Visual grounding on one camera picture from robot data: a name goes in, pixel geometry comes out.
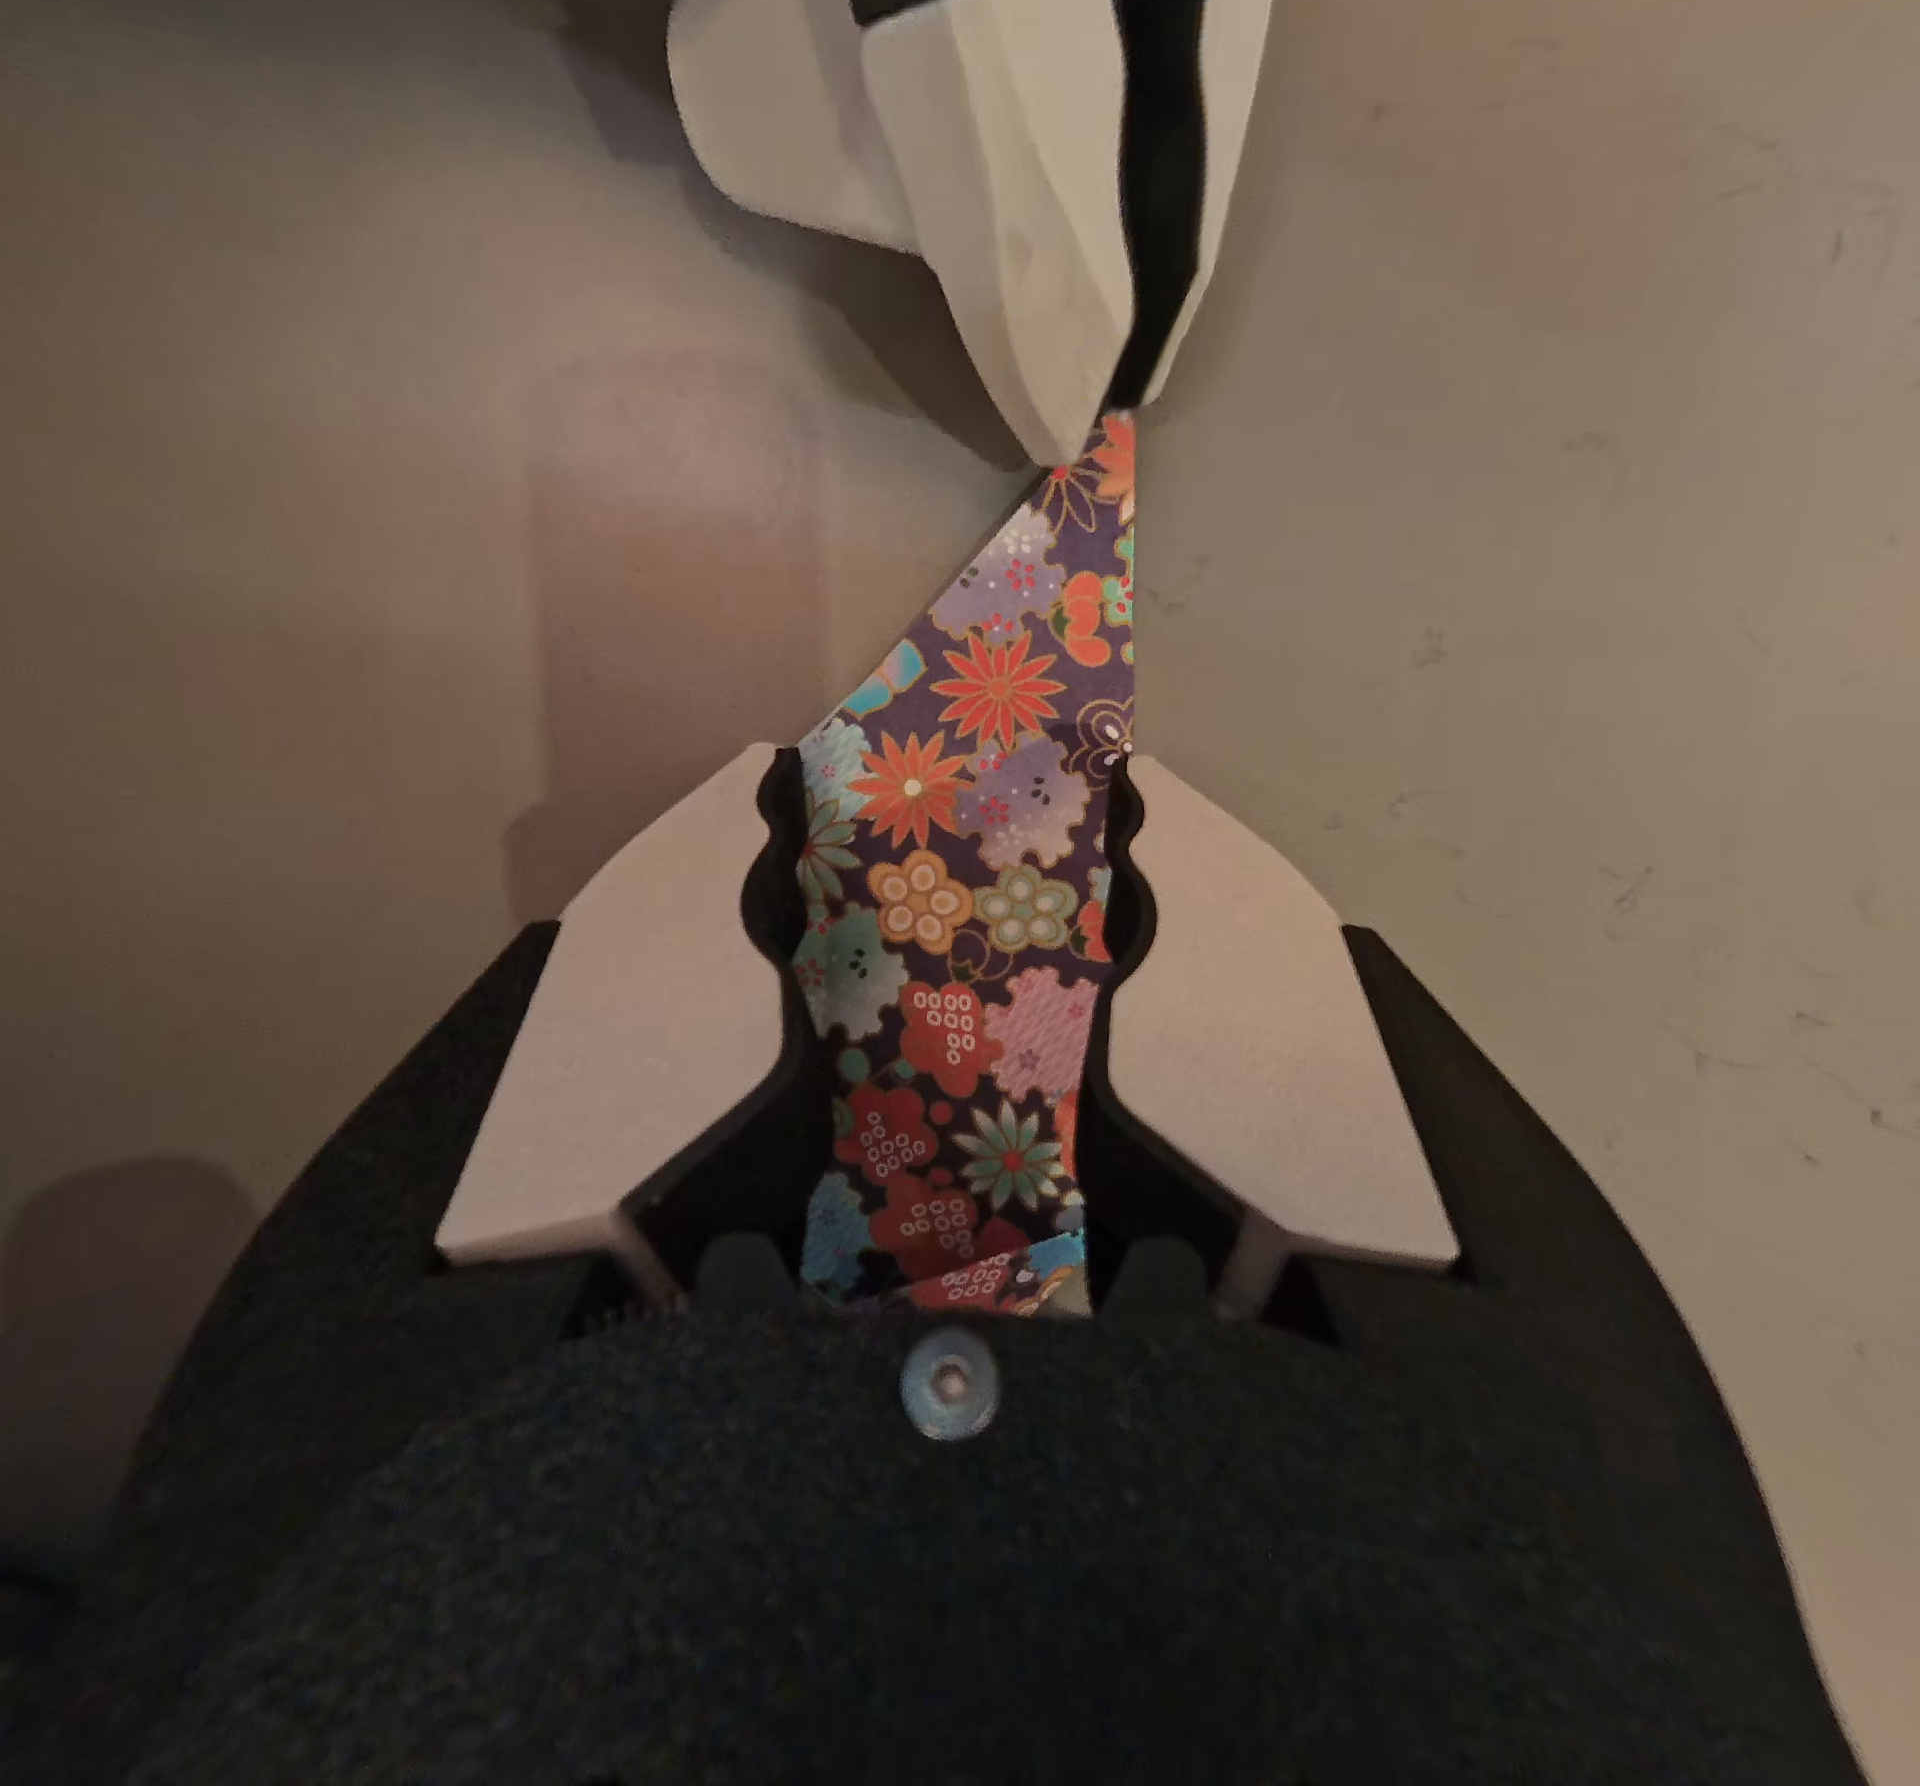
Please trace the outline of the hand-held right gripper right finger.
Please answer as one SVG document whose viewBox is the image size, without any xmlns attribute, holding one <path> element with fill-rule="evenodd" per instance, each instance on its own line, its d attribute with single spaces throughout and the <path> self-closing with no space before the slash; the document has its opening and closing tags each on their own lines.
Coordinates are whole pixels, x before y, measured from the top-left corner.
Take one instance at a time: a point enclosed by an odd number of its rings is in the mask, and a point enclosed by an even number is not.
<svg viewBox="0 0 1920 1786">
<path fill-rule="evenodd" d="M 1113 783 L 1113 899 L 1081 1089 L 1090 1287 L 1195 1257 L 1256 1319 L 1297 1253 L 1440 1273 L 1459 1239 L 1339 914 L 1164 764 Z"/>
</svg>

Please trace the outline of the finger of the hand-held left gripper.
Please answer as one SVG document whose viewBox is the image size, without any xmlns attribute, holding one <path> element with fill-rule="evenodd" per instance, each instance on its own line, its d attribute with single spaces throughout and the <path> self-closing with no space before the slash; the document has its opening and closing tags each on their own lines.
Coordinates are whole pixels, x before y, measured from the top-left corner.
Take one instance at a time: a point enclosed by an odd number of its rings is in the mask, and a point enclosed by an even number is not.
<svg viewBox="0 0 1920 1786">
<path fill-rule="evenodd" d="M 1273 0 L 1113 0 L 1123 53 L 1120 219 L 1133 323 L 1106 405 L 1151 401 L 1226 228 Z"/>
<path fill-rule="evenodd" d="M 1072 461 L 1130 338 L 1114 0 L 924 0 L 861 78 L 958 338 L 1033 461 Z"/>
</svg>

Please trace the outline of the floral origami paper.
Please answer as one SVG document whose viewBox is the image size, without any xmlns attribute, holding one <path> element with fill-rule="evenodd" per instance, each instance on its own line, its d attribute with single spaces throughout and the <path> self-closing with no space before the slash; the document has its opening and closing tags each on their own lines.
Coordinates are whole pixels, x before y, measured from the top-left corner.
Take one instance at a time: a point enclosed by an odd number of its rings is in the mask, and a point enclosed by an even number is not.
<svg viewBox="0 0 1920 1786">
<path fill-rule="evenodd" d="M 1089 1311 L 1074 1136 L 1135 731 L 1135 428 L 1106 412 L 801 743 L 791 972 L 832 1077 L 803 1280 L 828 1302 Z"/>
</svg>

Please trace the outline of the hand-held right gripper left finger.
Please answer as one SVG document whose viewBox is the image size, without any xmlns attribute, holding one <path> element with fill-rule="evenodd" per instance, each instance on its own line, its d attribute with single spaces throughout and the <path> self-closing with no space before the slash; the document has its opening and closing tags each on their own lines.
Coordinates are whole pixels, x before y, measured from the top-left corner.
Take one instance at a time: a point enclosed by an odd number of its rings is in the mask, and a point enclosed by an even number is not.
<svg viewBox="0 0 1920 1786">
<path fill-rule="evenodd" d="M 751 746 L 563 909 L 435 1233 L 453 1265 L 603 1253 L 686 1293 L 708 1247 L 795 1260 L 828 1090 L 791 972 L 809 801 Z"/>
</svg>

